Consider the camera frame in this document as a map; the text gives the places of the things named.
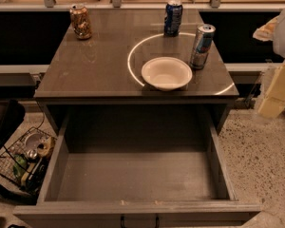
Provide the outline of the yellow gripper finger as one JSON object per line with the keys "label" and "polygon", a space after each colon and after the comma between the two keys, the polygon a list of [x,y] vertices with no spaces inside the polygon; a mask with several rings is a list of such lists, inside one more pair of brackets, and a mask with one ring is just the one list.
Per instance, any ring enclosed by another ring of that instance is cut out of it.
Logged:
{"label": "yellow gripper finger", "polygon": [[267,119],[276,118],[285,109],[285,63],[274,70],[257,113]]}
{"label": "yellow gripper finger", "polygon": [[253,37],[262,42],[273,41],[275,39],[276,25],[277,16],[268,21],[265,25],[257,28],[253,33]]}

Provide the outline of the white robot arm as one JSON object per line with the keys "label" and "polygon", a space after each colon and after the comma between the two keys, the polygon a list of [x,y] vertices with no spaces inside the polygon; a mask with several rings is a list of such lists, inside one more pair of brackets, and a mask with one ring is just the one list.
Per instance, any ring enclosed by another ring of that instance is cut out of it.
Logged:
{"label": "white robot arm", "polygon": [[274,53],[284,59],[280,66],[265,73],[261,95],[256,100],[256,114],[274,119],[285,109],[285,8],[277,17],[257,28],[253,37],[262,42],[272,41]]}

